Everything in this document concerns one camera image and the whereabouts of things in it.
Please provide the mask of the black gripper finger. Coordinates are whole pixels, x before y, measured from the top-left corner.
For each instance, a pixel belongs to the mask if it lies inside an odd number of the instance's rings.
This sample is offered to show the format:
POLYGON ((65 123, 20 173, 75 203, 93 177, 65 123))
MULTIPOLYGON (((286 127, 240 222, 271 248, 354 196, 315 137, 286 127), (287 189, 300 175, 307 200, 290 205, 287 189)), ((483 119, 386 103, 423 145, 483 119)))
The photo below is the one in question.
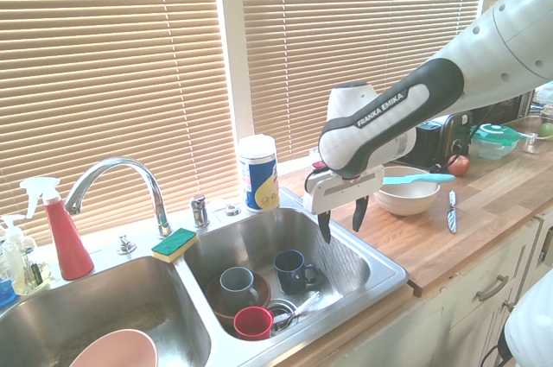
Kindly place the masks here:
POLYGON ((370 196, 367 195, 359 199, 356 199, 355 201, 355 209, 353 212, 353 221, 352 221, 353 231, 359 231, 363 223, 365 213, 368 207, 369 198, 370 196))
POLYGON ((324 241, 327 244, 329 244, 332 238, 330 226, 329 226, 330 220, 331 220, 331 212, 330 211, 322 212, 317 215, 317 219, 318 219, 318 225, 319 225, 321 235, 324 241))

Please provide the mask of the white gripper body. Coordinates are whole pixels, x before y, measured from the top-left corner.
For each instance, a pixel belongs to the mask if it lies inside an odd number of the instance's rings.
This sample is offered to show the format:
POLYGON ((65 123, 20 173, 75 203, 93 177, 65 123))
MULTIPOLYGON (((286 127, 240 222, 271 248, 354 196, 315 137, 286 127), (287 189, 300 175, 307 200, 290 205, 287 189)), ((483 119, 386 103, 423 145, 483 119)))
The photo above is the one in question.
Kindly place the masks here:
POLYGON ((352 179, 342 178, 327 168, 314 170, 305 180, 303 207, 312 214, 332 211, 377 192, 384 177, 383 166, 369 168, 352 179))

